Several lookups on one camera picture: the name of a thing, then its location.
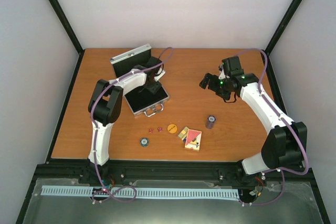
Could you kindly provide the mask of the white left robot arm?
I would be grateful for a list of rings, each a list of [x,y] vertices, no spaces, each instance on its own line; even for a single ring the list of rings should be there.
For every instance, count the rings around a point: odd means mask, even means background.
[[[92,123],[92,143],[89,160],[96,164],[91,178],[97,183],[108,180],[109,170],[103,165],[109,160],[109,142],[114,123],[119,118],[123,97],[131,94],[143,103],[160,92],[159,79],[164,75],[164,62],[151,57],[145,65],[136,65],[113,80],[99,80],[88,105]]]

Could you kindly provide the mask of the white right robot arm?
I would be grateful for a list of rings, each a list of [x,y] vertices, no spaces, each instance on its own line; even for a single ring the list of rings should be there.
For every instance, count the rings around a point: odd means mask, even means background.
[[[210,89],[228,103],[231,97],[241,98],[256,114],[267,133],[258,154],[237,162],[236,178],[283,170],[305,175],[309,170],[306,153],[307,127],[295,122],[270,98],[261,78],[245,73],[238,56],[222,60],[220,74],[207,73],[200,87]]]

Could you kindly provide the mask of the aluminium poker case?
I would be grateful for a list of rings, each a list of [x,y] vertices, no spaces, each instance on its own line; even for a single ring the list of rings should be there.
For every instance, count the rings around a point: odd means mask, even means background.
[[[142,70],[161,63],[160,59],[152,56],[151,49],[150,44],[145,44],[110,58],[116,77],[119,78],[132,69]],[[138,86],[124,95],[135,116],[144,113],[147,117],[151,117],[164,109],[163,103],[168,101],[170,97],[163,86],[156,94],[151,94],[146,89],[146,85],[153,82],[154,76],[162,70],[164,70],[163,65],[150,70],[144,85]]]

